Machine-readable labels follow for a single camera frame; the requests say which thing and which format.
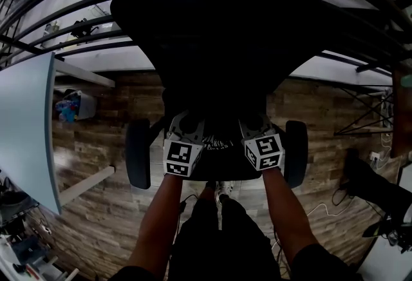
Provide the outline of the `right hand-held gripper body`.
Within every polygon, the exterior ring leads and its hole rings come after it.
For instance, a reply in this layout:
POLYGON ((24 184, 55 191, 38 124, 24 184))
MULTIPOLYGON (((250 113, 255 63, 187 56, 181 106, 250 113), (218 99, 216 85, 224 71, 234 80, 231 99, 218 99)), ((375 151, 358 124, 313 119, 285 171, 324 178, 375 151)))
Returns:
POLYGON ((239 119, 244 152, 256 171, 278 167, 284 149, 279 132, 270 119, 261 113, 239 119))

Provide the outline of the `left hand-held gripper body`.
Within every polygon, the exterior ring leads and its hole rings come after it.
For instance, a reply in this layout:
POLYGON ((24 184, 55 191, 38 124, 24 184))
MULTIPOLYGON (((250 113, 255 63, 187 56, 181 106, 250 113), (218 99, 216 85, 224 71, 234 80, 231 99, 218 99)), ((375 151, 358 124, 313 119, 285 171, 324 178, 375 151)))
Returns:
POLYGON ((174 117, 164 140, 164 172, 190 177, 204 148, 205 121, 189 110, 174 117))

